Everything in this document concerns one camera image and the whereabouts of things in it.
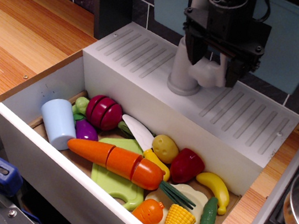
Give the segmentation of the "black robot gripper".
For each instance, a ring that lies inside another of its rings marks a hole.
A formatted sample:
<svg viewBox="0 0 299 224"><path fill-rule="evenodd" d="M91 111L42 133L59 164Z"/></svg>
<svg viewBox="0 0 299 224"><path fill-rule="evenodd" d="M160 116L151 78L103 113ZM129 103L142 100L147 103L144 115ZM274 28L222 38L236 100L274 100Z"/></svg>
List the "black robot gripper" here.
<svg viewBox="0 0 299 224"><path fill-rule="evenodd" d="M232 88L249 71L260 66L268 35L271 6L260 18L253 14L257 0L207 0L208 9L188 7L184 11L185 43L192 65L199 62L211 47L230 58L225 87Z"/></svg>

